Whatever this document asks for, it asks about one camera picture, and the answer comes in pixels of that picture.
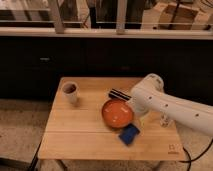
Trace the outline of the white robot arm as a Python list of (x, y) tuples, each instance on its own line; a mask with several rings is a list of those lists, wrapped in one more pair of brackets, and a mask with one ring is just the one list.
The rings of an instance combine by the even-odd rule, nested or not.
[(146, 75), (131, 90), (130, 104), (142, 115), (152, 109), (166, 114), (190, 128), (213, 137), (213, 106), (168, 95), (163, 79), (157, 74)]

